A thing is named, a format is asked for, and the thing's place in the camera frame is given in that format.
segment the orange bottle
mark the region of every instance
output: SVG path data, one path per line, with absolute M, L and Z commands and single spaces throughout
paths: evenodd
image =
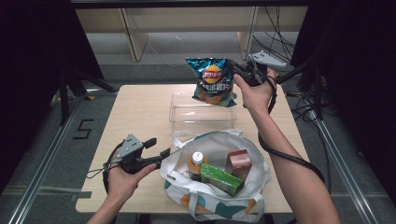
M 189 173 L 192 180 L 201 181 L 202 163 L 207 163 L 207 157 L 202 152 L 194 152 L 189 159 Z

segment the hand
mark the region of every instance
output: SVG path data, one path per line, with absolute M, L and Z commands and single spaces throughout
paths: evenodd
M 148 165 L 134 175 L 126 173 L 117 164 L 112 164 L 110 167 L 113 168 L 108 172 L 107 197 L 117 200 L 120 203 L 125 203 L 134 194 L 139 181 L 154 171 L 157 165 Z
M 276 73 L 272 69 L 267 69 L 268 79 L 275 84 L 274 77 Z M 268 104 L 272 97 L 272 89 L 268 82 L 262 83 L 257 87 L 250 87 L 244 79 L 242 79 L 238 74 L 233 76 L 235 80 L 235 84 L 242 91 L 242 98 L 244 101 L 244 107 L 248 110 L 259 110 L 259 111 L 267 111 Z

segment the shopping bag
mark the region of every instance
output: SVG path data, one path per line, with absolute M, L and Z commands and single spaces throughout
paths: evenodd
M 186 142 L 178 138 L 190 132 L 176 132 L 174 144 L 178 150 L 163 160 L 161 176 L 165 179 L 167 195 L 186 206 L 198 221 L 229 219 L 258 222 L 264 213 L 262 189 L 270 180 L 269 166 L 256 146 L 242 136 L 239 130 L 225 130 L 199 135 Z M 188 160 L 193 152 L 201 151 L 209 164 L 225 167 L 229 152 L 246 149 L 252 167 L 244 187 L 233 197 L 213 185 L 189 178 Z M 257 213 L 249 213 L 256 206 Z

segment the bottle cap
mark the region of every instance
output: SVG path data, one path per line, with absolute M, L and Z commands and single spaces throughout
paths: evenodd
M 204 161 L 204 154 L 202 152 L 194 152 L 192 154 L 192 162 L 195 164 L 200 164 Z

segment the blue chip bag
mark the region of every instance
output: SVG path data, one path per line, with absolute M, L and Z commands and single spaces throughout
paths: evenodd
M 233 70 L 227 59 L 187 58 L 187 63 L 198 79 L 193 99 L 211 105 L 233 106 Z

